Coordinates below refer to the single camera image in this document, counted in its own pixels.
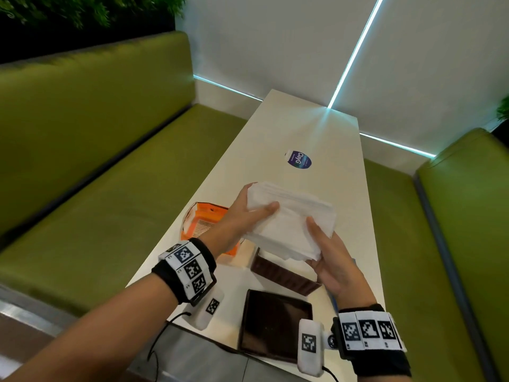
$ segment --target person's left hand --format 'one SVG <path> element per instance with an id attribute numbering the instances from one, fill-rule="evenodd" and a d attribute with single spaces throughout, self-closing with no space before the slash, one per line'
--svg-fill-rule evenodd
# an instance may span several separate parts
<path id="1" fill-rule="evenodd" d="M 279 203 L 273 202 L 255 210 L 247 210 L 247 190 L 251 185 L 245 185 L 221 221 L 199 237 L 215 258 L 233 249 L 245 233 L 279 209 Z"/>

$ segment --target green leather upholstery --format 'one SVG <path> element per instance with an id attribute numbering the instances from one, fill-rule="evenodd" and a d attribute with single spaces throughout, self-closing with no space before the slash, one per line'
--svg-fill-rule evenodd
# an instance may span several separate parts
<path id="1" fill-rule="evenodd" d="M 484 381 L 412 178 L 365 160 L 385 304 L 416 382 Z"/>
<path id="2" fill-rule="evenodd" d="M 245 122 L 195 105 L 4 250 L 0 283 L 76 315 L 119 292 Z"/>
<path id="3" fill-rule="evenodd" d="M 475 129 L 418 174 L 502 380 L 509 380 L 509 152 Z"/>
<path id="4" fill-rule="evenodd" d="M 193 99 L 182 32 L 0 68 L 0 235 Z"/>

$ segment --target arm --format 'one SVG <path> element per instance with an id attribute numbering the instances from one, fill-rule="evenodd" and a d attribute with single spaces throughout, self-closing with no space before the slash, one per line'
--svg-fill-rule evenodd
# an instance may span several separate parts
<path id="1" fill-rule="evenodd" d="M 317 245 L 322 250 L 319 261 L 308 260 L 308 263 L 318 275 L 320 281 L 327 287 L 336 299 L 340 310 L 345 308 L 369 307 L 376 304 L 366 278 L 355 265 L 345 244 L 334 233 L 328 238 L 311 218 L 307 218 L 308 230 Z M 359 377 L 359 382 L 411 382 L 405 375 Z"/>
<path id="2" fill-rule="evenodd" d="M 223 219 L 200 236 L 217 258 L 279 204 L 247 211 L 244 186 Z M 172 290 L 150 274 L 95 308 L 6 379 L 8 382 L 114 380 L 171 315 L 178 302 Z"/>

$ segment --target artificial plant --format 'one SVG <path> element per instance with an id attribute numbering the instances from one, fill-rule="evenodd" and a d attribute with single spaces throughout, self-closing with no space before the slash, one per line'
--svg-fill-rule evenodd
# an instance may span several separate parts
<path id="1" fill-rule="evenodd" d="M 37 26 L 51 14 L 69 20 L 82 29 L 85 21 L 109 26 L 119 10 L 133 12 L 166 9 L 173 16 L 182 16 L 186 0 L 0 0 L 0 12 L 25 25 Z"/>
<path id="2" fill-rule="evenodd" d="M 509 95 L 500 102 L 500 106 L 497 109 L 497 119 L 500 121 L 509 119 Z"/>

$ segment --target blue and purple sticker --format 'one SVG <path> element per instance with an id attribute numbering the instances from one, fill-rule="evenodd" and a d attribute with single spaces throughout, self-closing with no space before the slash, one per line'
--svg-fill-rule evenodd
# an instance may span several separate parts
<path id="1" fill-rule="evenodd" d="M 290 165 L 298 167 L 299 169 L 307 169 L 311 166 L 311 158 L 300 151 L 288 150 L 284 156 Z"/>

